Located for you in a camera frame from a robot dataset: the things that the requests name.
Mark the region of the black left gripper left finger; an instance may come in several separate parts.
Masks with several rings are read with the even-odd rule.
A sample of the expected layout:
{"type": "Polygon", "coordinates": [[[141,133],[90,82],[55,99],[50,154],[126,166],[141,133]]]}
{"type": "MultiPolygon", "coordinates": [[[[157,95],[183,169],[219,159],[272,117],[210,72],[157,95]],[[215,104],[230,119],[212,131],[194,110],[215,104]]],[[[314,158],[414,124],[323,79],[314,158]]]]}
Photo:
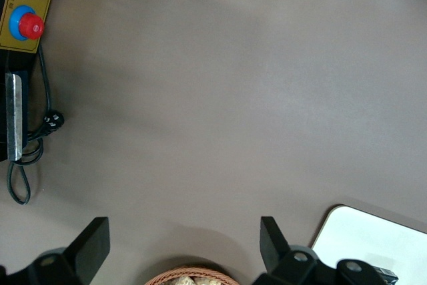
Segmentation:
{"type": "Polygon", "coordinates": [[[90,284],[109,251],[109,218],[96,217],[68,247],[44,254],[22,270],[22,283],[90,284]]]}

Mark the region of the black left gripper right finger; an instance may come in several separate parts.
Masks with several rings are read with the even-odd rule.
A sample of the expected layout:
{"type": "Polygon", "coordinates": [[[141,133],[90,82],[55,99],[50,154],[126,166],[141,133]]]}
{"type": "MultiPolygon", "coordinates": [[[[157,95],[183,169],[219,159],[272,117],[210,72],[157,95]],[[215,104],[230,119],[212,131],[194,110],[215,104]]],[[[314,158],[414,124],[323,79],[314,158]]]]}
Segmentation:
{"type": "Polygon", "coordinates": [[[266,271],[254,284],[333,284],[334,270],[309,247],[289,245],[271,216],[260,220],[260,254],[266,271]]]}

